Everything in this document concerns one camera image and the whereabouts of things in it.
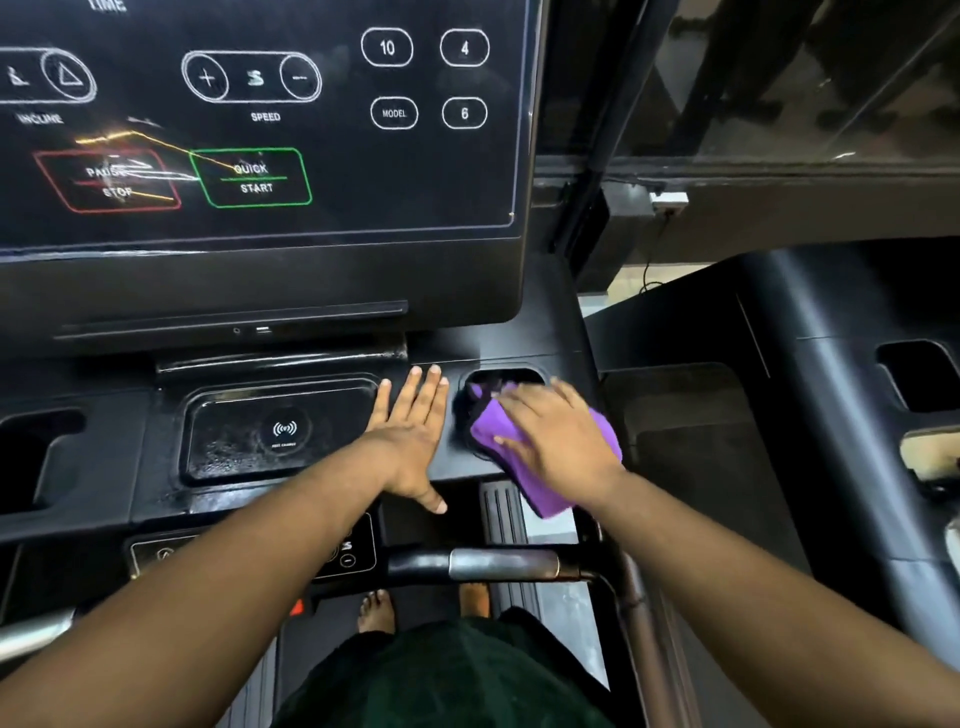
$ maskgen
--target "foot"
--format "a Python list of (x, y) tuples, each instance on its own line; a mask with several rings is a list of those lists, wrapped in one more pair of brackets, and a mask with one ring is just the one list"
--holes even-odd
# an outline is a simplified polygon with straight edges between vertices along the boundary
[(486, 584), (460, 585), (460, 616), (490, 618), (490, 588)]
[(385, 590), (379, 589), (364, 597), (360, 605), (360, 617), (357, 618), (357, 631), (386, 632), (389, 635), (396, 633), (394, 603)]

